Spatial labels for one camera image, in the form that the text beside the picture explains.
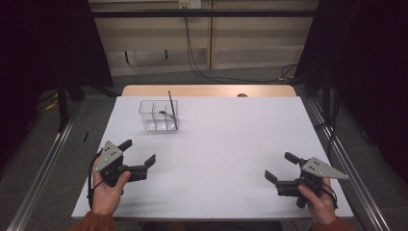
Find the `wrist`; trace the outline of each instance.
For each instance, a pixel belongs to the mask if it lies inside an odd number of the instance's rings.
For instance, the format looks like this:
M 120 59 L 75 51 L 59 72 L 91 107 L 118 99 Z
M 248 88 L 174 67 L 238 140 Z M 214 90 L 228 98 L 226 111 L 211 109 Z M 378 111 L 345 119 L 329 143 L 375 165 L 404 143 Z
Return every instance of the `wrist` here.
M 103 208 L 93 208 L 92 212 L 95 215 L 102 215 L 102 216 L 112 216 L 114 213 L 111 213 L 111 211 L 107 211 L 106 209 Z
M 328 225 L 328 224 L 333 223 L 333 222 L 336 221 L 336 220 L 337 220 L 337 217 L 336 217 L 336 216 L 332 216 L 332 217 L 328 217 L 328 218 L 325 218 L 325 219 L 318 220 L 317 222 L 315 222 L 314 225 L 316 225 L 316 226 L 319 226 L 319 225 Z

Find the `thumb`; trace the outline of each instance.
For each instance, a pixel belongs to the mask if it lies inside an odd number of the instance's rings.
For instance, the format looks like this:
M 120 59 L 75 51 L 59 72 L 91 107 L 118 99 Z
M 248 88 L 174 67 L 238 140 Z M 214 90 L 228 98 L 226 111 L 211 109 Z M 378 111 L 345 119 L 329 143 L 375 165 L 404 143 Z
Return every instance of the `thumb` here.
M 129 181 L 130 176 L 131 176 L 130 171 L 123 172 L 119 176 L 119 179 L 117 179 L 115 191 L 119 191 L 120 193 L 122 193 L 123 187 L 125 187 L 126 183 Z

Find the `black stick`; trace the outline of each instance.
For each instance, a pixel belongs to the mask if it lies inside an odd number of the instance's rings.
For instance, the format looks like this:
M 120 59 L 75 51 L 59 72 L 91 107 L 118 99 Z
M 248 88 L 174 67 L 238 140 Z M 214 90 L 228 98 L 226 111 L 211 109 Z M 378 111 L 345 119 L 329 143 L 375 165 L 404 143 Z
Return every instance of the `black stick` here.
M 170 104 L 171 104 L 171 110 L 173 111 L 174 125 L 176 126 L 176 130 L 178 130 L 177 117 L 176 117 L 176 114 L 174 113 L 173 100 L 171 99 L 170 90 L 168 91 L 168 97 L 170 97 Z

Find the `orange sleeve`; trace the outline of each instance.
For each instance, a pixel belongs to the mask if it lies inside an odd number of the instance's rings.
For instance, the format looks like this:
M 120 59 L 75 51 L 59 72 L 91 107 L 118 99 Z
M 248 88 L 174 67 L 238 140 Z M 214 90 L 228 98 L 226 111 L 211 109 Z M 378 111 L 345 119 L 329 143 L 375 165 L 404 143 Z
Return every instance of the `orange sleeve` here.
M 114 217 L 87 212 L 84 219 L 75 223 L 68 231 L 115 231 Z
M 315 225 L 312 227 L 313 231 L 355 231 L 353 227 L 351 227 L 348 223 L 344 220 L 337 218 L 335 221 L 326 224 L 326 225 Z

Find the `finger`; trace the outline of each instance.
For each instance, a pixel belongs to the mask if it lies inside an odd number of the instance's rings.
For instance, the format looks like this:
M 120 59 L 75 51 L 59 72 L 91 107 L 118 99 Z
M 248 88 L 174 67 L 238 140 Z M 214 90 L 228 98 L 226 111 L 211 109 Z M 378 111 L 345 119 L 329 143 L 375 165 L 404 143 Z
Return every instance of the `finger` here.
M 96 158 L 95 162 L 93 163 L 93 167 L 92 167 L 93 185 L 99 183 L 103 179 L 102 175 L 95 170 L 96 167 L 98 166 L 98 162 L 99 162 L 99 157 Z
M 302 193 L 313 204 L 313 206 L 318 206 L 321 203 L 320 199 L 315 195 L 315 193 L 306 186 L 299 185 L 298 189 L 300 193 Z
M 331 185 L 330 185 L 330 178 L 324 177 L 324 178 L 323 178 L 323 184 L 326 185 L 326 186 L 331 187 Z
M 328 192 L 332 192 L 331 188 L 331 184 L 330 184 L 330 178 L 323 178 L 323 186 L 322 186 L 326 191 Z
M 123 187 L 125 187 L 126 183 L 129 181 L 130 176 L 131 176 L 130 171 L 123 172 L 119 176 L 119 179 L 117 179 L 115 191 L 117 191 L 118 193 L 122 193 Z

